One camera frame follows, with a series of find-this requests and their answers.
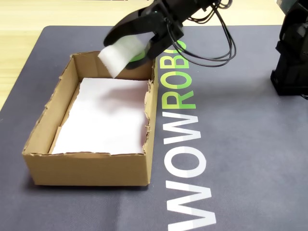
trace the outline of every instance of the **open cardboard box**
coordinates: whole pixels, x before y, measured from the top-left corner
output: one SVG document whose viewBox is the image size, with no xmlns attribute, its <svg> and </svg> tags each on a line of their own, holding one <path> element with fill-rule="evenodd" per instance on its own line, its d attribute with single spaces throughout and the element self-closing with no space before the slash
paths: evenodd
<svg viewBox="0 0 308 231">
<path fill-rule="evenodd" d="M 145 80 L 144 112 L 148 118 L 142 154 L 65 153 L 51 154 L 57 136 L 69 116 L 83 78 L 110 78 L 97 57 L 98 51 L 73 54 L 36 122 L 23 150 L 23 157 L 37 185 L 144 186 L 150 183 L 157 106 L 157 70 L 147 63 L 123 70 L 117 78 Z"/>
</svg>

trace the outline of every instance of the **white tissue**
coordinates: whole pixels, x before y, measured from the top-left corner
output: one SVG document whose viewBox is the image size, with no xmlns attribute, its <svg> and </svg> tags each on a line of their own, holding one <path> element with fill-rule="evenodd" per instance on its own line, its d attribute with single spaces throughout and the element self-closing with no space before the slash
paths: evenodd
<svg viewBox="0 0 308 231">
<path fill-rule="evenodd" d="M 117 77 L 132 58 L 140 54 L 145 45 L 136 35 L 120 38 L 116 43 L 105 47 L 98 57 L 106 66 L 112 78 Z"/>
</svg>

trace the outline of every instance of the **green letter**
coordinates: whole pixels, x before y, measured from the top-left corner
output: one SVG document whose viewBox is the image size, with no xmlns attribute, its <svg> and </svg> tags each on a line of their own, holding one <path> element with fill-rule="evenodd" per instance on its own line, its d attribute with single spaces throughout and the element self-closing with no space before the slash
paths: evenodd
<svg viewBox="0 0 308 231">
<path fill-rule="evenodd" d="M 181 47 L 183 47 L 184 49 L 186 49 L 186 44 L 180 40 L 178 40 L 178 43 L 181 45 Z M 178 53 L 177 50 L 165 50 L 166 53 L 168 54 L 176 54 Z"/>
<path fill-rule="evenodd" d="M 177 60 L 182 59 L 184 61 L 184 64 L 177 64 Z M 167 65 L 165 63 L 166 60 L 170 60 L 171 64 Z M 160 59 L 160 68 L 161 69 L 179 69 L 179 68 L 189 68 L 189 63 L 186 59 L 184 59 L 181 55 L 177 55 L 174 58 L 171 56 L 163 56 Z"/>
<path fill-rule="evenodd" d="M 176 104 L 168 104 L 167 99 L 169 96 L 176 98 Z M 183 104 L 182 101 L 193 96 L 193 91 L 186 93 L 185 95 L 180 96 L 180 94 L 174 91 L 165 92 L 162 96 L 162 107 L 163 109 L 196 109 L 195 104 Z"/>
<path fill-rule="evenodd" d="M 183 77 L 185 77 L 186 82 L 183 83 L 183 84 L 179 84 L 179 85 L 167 83 L 167 78 L 169 76 L 183 76 Z M 189 87 L 191 85 L 192 78 L 188 74 L 186 74 L 184 72 L 181 72 L 181 71 L 171 71 L 171 72 L 164 73 L 161 76 L 160 81 L 161 81 L 161 83 L 166 88 L 170 88 L 170 89 L 183 89 L 183 88 L 187 88 L 187 87 Z"/>
</svg>

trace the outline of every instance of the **gray mat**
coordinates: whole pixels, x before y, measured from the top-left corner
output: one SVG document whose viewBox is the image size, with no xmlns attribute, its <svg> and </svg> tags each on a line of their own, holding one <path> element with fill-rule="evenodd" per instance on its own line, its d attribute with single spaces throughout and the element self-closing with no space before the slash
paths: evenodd
<svg viewBox="0 0 308 231">
<path fill-rule="evenodd" d="M 148 187 L 33 184 L 21 156 L 23 145 L 69 55 L 100 50 L 109 29 L 50 26 L 39 37 L 0 112 L 0 230 L 164 231 L 168 224 L 200 218 L 167 210 L 168 200 L 195 193 L 166 189 L 166 180 L 211 190 L 212 197 L 185 204 L 215 213 L 216 224 L 195 230 L 307 230 L 308 102 L 279 97 L 271 85 L 270 74 L 279 58 L 275 51 L 279 26 L 231 26 L 238 45 L 236 59 L 222 68 L 189 64 L 189 69 L 179 69 L 192 77 L 192 84 L 174 91 L 180 95 L 193 91 L 185 103 L 196 109 L 163 110 L 162 95 L 170 90 L 160 83 Z M 190 51 L 213 56 L 227 49 L 219 26 L 185 30 L 183 41 Z M 160 69 L 159 76 L 169 71 Z M 168 82 L 181 84 L 184 78 L 169 77 Z M 164 138 L 182 134 L 163 130 L 163 124 L 179 119 L 163 117 L 162 112 L 197 116 L 197 123 L 181 128 L 200 131 L 201 138 L 164 145 Z M 167 171 L 166 153 L 180 146 L 202 152 L 206 168 L 201 175 L 183 178 Z M 179 154 L 172 164 L 189 170 L 198 166 L 198 160 Z M 188 228 L 180 227 L 169 230 Z"/>
</svg>

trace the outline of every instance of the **wooden surface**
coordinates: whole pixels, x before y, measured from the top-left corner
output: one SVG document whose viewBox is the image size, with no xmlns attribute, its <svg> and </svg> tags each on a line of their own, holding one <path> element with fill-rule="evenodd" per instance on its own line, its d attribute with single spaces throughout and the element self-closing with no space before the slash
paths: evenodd
<svg viewBox="0 0 308 231">
<path fill-rule="evenodd" d="M 0 0 L 0 109 L 44 27 L 112 26 L 150 3 L 146 0 Z M 273 0 L 234 0 L 231 8 L 220 12 L 227 25 L 281 25 L 284 18 Z M 196 17 L 202 15 L 203 12 L 198 12 Z M 213 17 L 206 25 L 219 25 L 219 21 Z"/>
</svg>

